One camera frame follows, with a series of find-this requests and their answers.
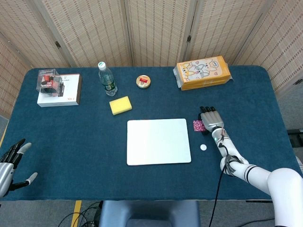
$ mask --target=water bottle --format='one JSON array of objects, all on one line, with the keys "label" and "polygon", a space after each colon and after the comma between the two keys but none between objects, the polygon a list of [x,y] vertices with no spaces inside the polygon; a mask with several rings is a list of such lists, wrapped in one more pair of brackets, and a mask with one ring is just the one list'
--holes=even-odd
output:
[{"label": "water bottle", "polygon": [[106,67],[105,62],[101,61],[98,64],[99,67],[99,78],[101,83],[104,85],[105,92],[109,96],[114,96],[117,93],[117,86],[114,80],[112,71]]}]

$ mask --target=orange box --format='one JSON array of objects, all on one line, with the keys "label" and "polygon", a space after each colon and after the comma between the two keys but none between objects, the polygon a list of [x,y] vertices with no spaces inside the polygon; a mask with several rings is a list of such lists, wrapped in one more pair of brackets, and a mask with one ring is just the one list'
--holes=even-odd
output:
[{"label": "orange box", "polygon": [[232,78],[222,56],[177,63],[174,74],[182,91],[224,84]]}]

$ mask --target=yellow tape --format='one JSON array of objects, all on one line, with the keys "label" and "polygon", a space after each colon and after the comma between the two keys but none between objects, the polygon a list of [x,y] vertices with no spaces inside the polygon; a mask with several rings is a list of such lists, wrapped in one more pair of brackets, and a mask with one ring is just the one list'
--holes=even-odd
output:
[{"label": "yellow tape", "polygon": [[6,132],[6,128],[7,128],[7,127],[8,127],[8,124],[6,125],[5,130],[4,130],[4,133],[3,133],[3,135],[2,135],[2,138],[1,138],[1,141],[0,141],[0,147],[1,147],[1,145],[2,145],[2,142],[3,142],[4,136],[5,136],[5,132]]},{"label": "yellow tape", "polygon": [[[74,212],[77,212],[77,213],[80,213],[80,209],[81,209],[81,203],[82,201],[81,200],[77,200],[75,202],[75,209],[74,209]],[[72,216],[72,220],[71,220],[71,227],[76,227],[78,225],[78,220],[79,220],[79,215],[80,214],[73,214]]]}]

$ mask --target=box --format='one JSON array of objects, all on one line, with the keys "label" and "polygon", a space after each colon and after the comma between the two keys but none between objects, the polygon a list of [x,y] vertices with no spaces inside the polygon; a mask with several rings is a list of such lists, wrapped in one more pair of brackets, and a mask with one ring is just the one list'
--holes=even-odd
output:
[{"label": "box", "polygon": [[232,78],[222,56],[177,63],[173,71],[182,91],[224,84]]},{"label": "box", "polygon": [[79,105],[82,78],[80,74],[60,75],[62,83],[60,84],[60,93],[57,96],[53,94],[39,92],[37,104],[41,107]]}]

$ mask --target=chair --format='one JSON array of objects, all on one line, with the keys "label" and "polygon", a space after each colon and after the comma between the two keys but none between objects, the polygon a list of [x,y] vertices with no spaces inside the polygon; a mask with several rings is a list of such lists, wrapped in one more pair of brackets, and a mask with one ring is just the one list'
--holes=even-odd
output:
[{"label": "chair", "polygon": [[104,201],[99,227],[200,227],[197,201]]}]

